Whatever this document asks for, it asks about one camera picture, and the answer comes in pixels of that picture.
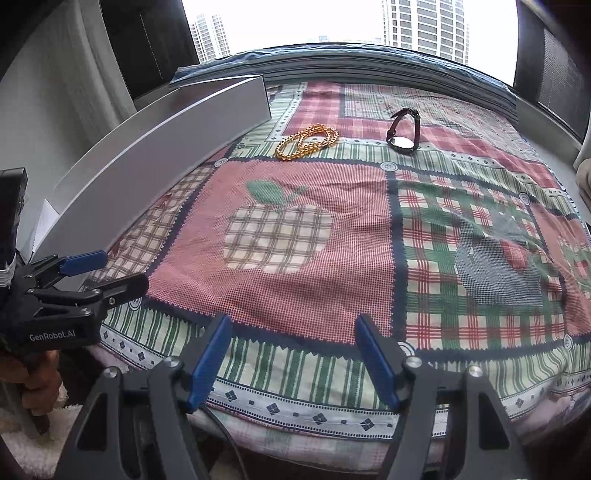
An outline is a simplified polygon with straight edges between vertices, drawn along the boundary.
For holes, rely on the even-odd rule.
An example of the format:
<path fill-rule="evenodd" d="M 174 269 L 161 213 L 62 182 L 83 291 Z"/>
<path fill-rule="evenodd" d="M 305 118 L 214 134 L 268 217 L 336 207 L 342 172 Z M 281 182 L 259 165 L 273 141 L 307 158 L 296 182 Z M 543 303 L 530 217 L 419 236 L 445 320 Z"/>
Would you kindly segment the person's left hand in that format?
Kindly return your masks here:
<path fill-rule="evenodd" d="M 62 385 L 58 363 L 57 350 L 43 353 L 32 370 L 12 357 L 2 356 L 1 381 L 23 385 L 23 407 L 34 416 L 45 415 L 53 410 Z"/>

